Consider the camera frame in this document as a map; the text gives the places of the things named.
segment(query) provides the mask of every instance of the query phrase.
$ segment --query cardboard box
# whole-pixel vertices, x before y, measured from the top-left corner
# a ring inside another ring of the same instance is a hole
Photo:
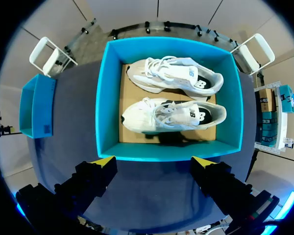
[[[275,95],[272,89],[262,89],[259,91],[261,112],[275,112]]]
[[[167,98],[168,100],[193,100],[184,94],[182,90],[165,89],[159,94],[150,93],[136,86],[127,76],[126,68],[122,67],[122,77],[120,85],[120,105],[119,105],[119,142],[123,143],[174,143],[174,142],[194,142],[194,141],[214,141],[216,139],[216,127],[207,130],[191,130],[182,132],[168,132],[156,135],[145,135],[128,130],[121,122],[121,115],[132,104],[141,101],[145,97]],[[213,95],[208,102],[216,103],[216,96]]]

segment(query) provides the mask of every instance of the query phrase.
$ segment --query table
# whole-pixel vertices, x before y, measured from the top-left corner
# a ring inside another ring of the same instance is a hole
[[[54,192],[82,161],[97,160],[95,103],[100,61],[58,74],[53,104],[53,136],[28,138],[38,181]],[[232,166],[244,181],[254,151],[256,104],[252,79],[240,73],[244,99],[244,133],[238,153],[210,158]],[[95,198],[85,218],[102,226],[137,233],[185,231],[225,218],[205,198],[185,162],[117,161],[118,174],[102,198]]]

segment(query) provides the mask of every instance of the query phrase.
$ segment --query new balance sneaker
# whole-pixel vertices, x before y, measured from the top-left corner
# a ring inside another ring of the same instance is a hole
[[[128,107],[121,116],[122,124],[137,133],[205,130],[223,122],[223,106],[206,101],[171,101],[144,98]]]
[[[129,79],[145,91],[159,93],[166,88],[182,89],[198,100],[217,93],[223,85],[220,73],[201,66],[192,58],[147,58],[131,64],[126,72]]]

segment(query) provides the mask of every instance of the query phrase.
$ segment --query shelf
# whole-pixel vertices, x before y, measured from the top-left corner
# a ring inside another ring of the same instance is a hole
[[[288,129],[288,114],[282,112],[282,101],[281,101],[281,96],[280,96],[280,89],[279,87],[281,86],[281,82],[277,81],[262,87],[255,88],[254,91],[260,91],[262,89],[275,89],[275,93],[277,95],[277,100],[278,100],[278,134],[277,134],[277,139],[276,139],[276,144],[275,147],[268,147],[261,145],[260,143],[256,142],[255,143],[255,148],[258,148],[259,150],[266,151],[269,153],[274,153],[274,154],[280,154],[280,152],[285,152],[285,144],[283,142],[284,138],[286,138],[286,133]]]

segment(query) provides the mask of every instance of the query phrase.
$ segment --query shoe box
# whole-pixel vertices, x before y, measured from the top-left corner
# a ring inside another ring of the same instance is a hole
[[[159,94],[136,87],[127,77],[128,64],[167,55],[191,57],[223,75],[224,84],[209,102],[227,110],[226,120],[204,131],[170,132],[159,135],[131,132],[121,124],[125,109],[144,97],[191,100],[181,91]],[[116,156],[125,161],[189,161],[191,156],[210,158],[238,152],[243,138],[243,96],[240,78],[228,51],[196,41],[173,37],[138,37],[107,43],[98,77],[96,145],[100,158]]]

